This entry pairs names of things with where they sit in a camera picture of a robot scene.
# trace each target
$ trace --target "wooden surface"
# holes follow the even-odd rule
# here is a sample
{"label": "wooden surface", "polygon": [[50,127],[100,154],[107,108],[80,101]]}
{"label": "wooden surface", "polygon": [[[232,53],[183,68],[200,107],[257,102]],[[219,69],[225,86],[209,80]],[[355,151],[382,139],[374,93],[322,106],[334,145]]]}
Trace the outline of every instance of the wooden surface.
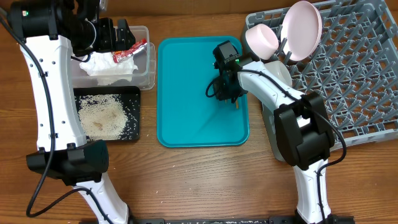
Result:
{"label": "wooden surface", "polygon": [[[16,0],[1,0],[0,7],[8,10]],[[290,7],[299,0],[108,0],[102,16],[166,16],[252,13]],[[385,0],[390,10],[398,10],[398,0]]]}
{"label": "wooden surface", "polygon": [[[158,46],[168,37],[240,36],[244,14],[129,17],[144,25]],[[39,218],[25,217],[40,175],[28,170],[35,152],[37,120],[27,66],[14,40],[0,29],[0,223],[77,223],[94,218],[72,195]],[[238,147],[167,149],[156,137],[156,86],[142,93],[141,139],[109,143],[109,176],[137,217],[254,218],[293,215],[297,189],[293,168],[272,155],[261,107],[248,94],[251,133]],[[327,168],[333,213],[356,223],[398,223],[398,140],[353,146],[338,166]],[[341,151],[331,154],[331,160]],[[34,210],[70,190],[47,179]]]}

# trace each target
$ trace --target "teal tray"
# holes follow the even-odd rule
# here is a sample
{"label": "teal tray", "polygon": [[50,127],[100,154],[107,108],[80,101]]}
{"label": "teal tray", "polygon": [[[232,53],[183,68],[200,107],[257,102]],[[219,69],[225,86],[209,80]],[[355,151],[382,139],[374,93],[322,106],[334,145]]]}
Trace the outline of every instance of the teal tray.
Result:
{"label": "teal tray", "polygon": [[157,72],[157,138],[166,147],[236,146],[249,137],[248,100],[207,98],[206,87],[219,75],[214,48],[226,41],[242,53],[238,39],[186,37],[159,45]]}

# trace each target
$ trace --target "plastic dish rack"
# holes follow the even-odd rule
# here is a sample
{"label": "plastic dish rack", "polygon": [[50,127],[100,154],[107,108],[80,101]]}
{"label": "plastic dish rack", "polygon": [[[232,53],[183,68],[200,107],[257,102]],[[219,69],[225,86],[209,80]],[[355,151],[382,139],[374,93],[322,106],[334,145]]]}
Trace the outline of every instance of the plastic dish rack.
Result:
{"label": "plastic dish rack", "polygon": [[[398,138],[398,54],[393,43],[393,38],[398,39],[398,27],[386,3],[336,0],[313,5],[323,22],[318,48],[309,58],[291,62],[291,53],[282,51],[286,43],[282,40],[270,61],[281,60],[287,65],[295,89],[315,91],[323,97],[329,119],[347,146]],[[280,38],[288,10],[248,15],[242,35],[245,52],[250,48],[244,34],[257,24],[269,26]],[[263,118],[275,152],[270,116],[265,108]],[[332,149],[341,148],[335,139]]]}

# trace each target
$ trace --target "pink cup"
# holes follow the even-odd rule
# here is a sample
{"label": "pink cup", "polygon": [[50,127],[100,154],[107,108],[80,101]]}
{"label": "pink cup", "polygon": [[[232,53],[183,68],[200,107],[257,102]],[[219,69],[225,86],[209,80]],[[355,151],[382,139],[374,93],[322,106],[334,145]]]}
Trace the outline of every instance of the pink cup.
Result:
{"label": "pink cup", "polygon": [[279,47],[274,31],[264,24],[258,24],[248,29],[245,35],[250,49],[261,59],[270,59]]}

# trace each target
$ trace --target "food wrapper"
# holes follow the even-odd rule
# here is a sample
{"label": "food wrapper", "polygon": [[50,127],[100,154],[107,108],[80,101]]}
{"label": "food wrapper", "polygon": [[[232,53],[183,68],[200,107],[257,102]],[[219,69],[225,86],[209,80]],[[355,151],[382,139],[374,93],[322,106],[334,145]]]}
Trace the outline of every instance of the food wrapper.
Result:
{"label": "food wrapper", "polygon": [[120,63],[145,50],[147,39],[136,42],[129,50],[113,52],[113,61]]}

